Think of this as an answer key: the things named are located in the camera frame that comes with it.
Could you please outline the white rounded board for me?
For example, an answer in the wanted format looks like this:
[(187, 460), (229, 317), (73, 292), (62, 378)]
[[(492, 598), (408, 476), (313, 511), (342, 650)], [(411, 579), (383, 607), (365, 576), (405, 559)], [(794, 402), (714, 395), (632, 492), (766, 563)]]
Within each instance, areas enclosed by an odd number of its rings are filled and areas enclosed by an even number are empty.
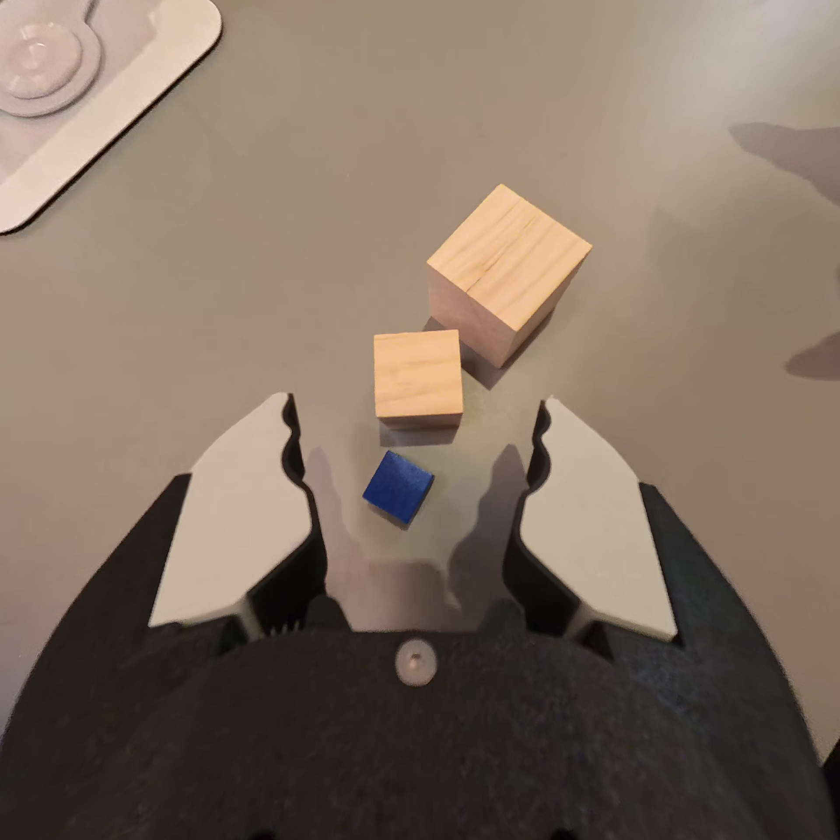
[(97, 78), (69, 107), (1, 113), (1, 231), (25, 226), (210, 52), (223, 19), (210, 1), (100, 1)]

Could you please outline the blue wooden cube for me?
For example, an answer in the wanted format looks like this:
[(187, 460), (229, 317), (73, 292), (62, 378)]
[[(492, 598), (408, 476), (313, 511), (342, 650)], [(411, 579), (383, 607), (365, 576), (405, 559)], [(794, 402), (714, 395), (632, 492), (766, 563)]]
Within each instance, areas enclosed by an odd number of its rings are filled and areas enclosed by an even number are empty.
[(388, 449), (362, 493), (362, 499), (407, 528), (431, 490), (432, 472)]

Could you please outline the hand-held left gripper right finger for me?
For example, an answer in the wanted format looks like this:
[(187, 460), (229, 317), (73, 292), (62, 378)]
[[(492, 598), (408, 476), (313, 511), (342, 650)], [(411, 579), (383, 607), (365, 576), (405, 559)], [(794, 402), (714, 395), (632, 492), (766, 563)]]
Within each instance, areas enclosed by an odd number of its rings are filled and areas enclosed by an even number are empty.
[(553, 395), (539, 406), (502, 579), (537, 634), (580, 639), (605, 623), (678, 635), (634, 470)]

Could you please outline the large wooden cube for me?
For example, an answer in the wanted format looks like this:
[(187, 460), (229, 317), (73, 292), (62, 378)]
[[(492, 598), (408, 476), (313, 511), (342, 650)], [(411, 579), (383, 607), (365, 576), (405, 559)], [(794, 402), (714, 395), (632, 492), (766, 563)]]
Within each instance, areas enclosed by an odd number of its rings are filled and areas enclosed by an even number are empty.
[(555, 309), (591, 251), (498, 185), (427, 260), (430, 315), (500, 369)]

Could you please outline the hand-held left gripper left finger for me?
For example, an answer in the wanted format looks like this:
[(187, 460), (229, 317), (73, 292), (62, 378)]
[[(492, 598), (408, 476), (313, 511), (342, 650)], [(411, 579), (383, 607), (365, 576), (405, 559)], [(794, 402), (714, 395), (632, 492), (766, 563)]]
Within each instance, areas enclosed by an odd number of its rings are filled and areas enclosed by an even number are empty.
[(233, 617), (248, 640), (301, 623), (328, 557), (294, 395), (270, 395), (195, 462), (149, 627)]

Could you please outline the clear plastic blister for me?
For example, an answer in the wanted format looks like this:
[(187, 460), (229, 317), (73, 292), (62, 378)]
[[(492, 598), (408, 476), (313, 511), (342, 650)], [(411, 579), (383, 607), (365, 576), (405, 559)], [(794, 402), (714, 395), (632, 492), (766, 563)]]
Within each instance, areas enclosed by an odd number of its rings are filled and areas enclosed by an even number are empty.
[(98, 76), (95, 1), (1, 2), (1, 110), (43, 117), (69, 107)]

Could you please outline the medium wooden cube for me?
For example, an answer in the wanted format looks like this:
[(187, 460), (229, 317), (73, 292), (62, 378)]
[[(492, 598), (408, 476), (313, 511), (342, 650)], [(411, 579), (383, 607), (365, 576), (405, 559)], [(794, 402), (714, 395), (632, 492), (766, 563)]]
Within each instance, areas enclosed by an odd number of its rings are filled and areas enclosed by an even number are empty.
[(464, 412), (459, 332), (377, 334), (374, 409), (392, 430), (456, 427)]

